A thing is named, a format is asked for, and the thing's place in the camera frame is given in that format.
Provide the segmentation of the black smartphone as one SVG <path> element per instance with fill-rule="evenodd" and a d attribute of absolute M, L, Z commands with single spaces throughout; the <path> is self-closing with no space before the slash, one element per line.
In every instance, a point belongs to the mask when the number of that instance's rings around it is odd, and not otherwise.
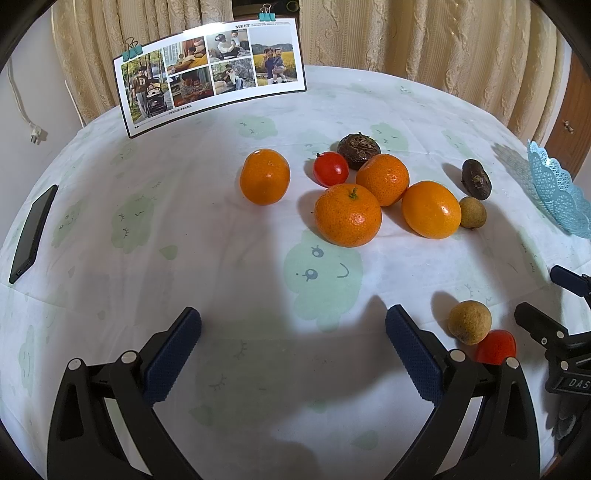
<path fill-rule="evenodd" d="M 57 185 L 50 186 L 30 208 L 10 270 L 9 283 L 14 284 L 34 263 L 47 217 L 58 191 Z"/>

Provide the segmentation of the beige curtain left panel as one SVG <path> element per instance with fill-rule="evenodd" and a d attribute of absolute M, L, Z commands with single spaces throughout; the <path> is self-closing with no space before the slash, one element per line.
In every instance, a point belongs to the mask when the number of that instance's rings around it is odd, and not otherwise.
<path fill-rule="evenodd" d="M 54 44 L 75 109 L 86 125 L 119 104 L 112 60 L 131 38 L 146 45 L 233 19 L 230 0 L 61 0 L 50 9 Z"/>

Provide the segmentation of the smooth orange mandarin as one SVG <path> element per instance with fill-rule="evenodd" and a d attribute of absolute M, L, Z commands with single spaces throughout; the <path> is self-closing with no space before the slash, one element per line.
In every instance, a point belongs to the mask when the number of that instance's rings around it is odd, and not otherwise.
<path fill-rule="evenodd" d="M 445 239 L 460 227 L 459 201 L 445 186 L 433 181 L 412 185 L 402 198 L 404 220 L 417 234 L 429 239 Z"/>

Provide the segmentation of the beige curtain right panel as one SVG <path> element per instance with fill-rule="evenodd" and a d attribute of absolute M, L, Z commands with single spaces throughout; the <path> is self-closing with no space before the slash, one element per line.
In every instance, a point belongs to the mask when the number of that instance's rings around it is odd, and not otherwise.
<path fill-rule="evenodd" d="M 545 140 L 568 79 L 566 40 L 532 1 L 302 1 L 308 64 L 388 73 Z"/>

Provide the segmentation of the photo collage card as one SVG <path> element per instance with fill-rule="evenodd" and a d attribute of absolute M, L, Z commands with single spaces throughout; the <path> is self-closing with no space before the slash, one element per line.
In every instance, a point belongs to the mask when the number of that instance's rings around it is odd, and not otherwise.
<path fill-rule="evenodd" d="M 141 45 L 132 60 L 113 59 L 130 138 L 219 106 L 307 90 L 293 18 L 211 23 Z"/>

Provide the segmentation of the teal binder clip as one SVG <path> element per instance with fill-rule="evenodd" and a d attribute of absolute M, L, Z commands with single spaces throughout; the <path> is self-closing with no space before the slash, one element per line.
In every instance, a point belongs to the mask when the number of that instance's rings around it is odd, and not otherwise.
<path fill-rule="evenodd" d="M 124 40 L 124 50 L 122 52 L 122 59 L 124 63 L 140 56 L 142 53 L 142 45 L 133 37 L 127 37 Z"/>
<path fill-rule="evenodd" d="M 274 22 L 276 21 L 276 13 L 273 12 L 273 6 L 270 3 L 264 3 L 260 6 L 259 22 Z"/>

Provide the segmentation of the beige curtain panel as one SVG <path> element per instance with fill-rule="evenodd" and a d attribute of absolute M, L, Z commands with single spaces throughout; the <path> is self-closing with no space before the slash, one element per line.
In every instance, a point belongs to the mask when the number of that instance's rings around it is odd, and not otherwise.
<path fill-rule="evenodd" d="M 566 40 L 532 1 L 302 1 L 308 64 L 388 73 L 545 140 L 568 79 Z"/>
<path fill-rule="evenodd" d="M 75 109 L 86 125 L 119 104 L 112 60 L 131 38 L 146 45 L 233 19 L 230 0 L 61 0 L 50 9 L 54 44 Z"/>

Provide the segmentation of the dark brown oblong fruit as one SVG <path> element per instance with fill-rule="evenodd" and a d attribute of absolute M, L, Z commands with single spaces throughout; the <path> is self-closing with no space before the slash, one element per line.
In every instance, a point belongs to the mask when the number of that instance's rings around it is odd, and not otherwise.
<path fill-rule="evenodd" d="M 492 193 L 492 183 L 483 165 L 476 159 L 467 159 L 462 167 L 462 184 L 478 200 L 486 200 Z"/>

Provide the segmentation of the large mandarin with stem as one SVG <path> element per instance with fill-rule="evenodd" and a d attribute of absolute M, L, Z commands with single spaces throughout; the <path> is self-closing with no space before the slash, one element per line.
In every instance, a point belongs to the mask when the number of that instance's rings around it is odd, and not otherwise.
<path fill-rule="evenodd" d="M 322 237 L 346 248 L 368 244 L 382 224 L 380 203 L 367 188 L 358 184 L 329 187 L 315 201 L 314 215 Z"/>

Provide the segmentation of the small tan longan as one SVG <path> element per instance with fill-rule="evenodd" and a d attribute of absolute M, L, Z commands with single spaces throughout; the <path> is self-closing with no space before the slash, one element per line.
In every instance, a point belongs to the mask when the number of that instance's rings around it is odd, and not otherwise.
<path fill-rule="evenodd" d="M 487 210 L 476 198 L 465 197 L 459 202 L 462 211 L 461 226 L 466 229 L 478 229 L 487 221 Z"/>

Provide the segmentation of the dark brown round fruit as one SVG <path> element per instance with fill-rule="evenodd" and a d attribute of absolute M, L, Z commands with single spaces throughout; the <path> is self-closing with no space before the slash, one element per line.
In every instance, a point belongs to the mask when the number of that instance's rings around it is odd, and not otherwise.
<path fill-rule="evenodd" d="M 382 151 L 373 138 L 359 132 L 342 138 L 339 141 L 337 152 L 346 159 L 349 169 L 358 171 L 370 158 L 381 154 Z"/>

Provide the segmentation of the brown wooden door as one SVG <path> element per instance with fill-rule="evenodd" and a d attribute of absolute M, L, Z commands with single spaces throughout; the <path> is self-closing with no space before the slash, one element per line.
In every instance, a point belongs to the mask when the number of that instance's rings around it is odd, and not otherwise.
<path fill-rule="evenodd" d="M 575 179 L 590 150 L 590 77 L 572 54 L 565 96 L 546 143 L 547 153 Z"/>

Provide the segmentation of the red cherry tomato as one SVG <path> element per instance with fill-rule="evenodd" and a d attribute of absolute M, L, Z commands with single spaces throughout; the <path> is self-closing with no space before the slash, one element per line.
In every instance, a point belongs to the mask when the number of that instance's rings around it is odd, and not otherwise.
<path fill-rule="evenodd" d="M 477 345 L 475 360 L 478 363 L 501 365 L 507 358 L 515 357 L 517 344 L 507 330 L 491 330 Z"/>
<path fill-rule="evenodd" d="M 319 153 L 312 164 L 315 179 L 324 187 L 346 183 L 349 178 L 349 165 L 344 156 L 337 152 Z"/>

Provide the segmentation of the light blue lattice basket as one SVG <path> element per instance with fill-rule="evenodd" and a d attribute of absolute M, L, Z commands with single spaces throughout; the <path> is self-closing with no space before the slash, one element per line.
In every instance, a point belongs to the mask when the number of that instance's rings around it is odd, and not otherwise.
<path fill-rule="evenodd" d="M 570 173 L 533 140 L 527 155 L 535 190 L 554 220 L 571 235 L 589 239 L 590 202 Z"/>

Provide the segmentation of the larger tan longan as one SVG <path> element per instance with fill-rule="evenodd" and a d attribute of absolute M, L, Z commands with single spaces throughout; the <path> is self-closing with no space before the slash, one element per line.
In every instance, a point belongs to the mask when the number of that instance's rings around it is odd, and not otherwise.
<path fill-rule="evenodd" d="M 481 302 L 467 300 L 457 304 L 449 314 L 448 330 L 461 343 L 473 346 L 491 330 L 492 314 Z"/>

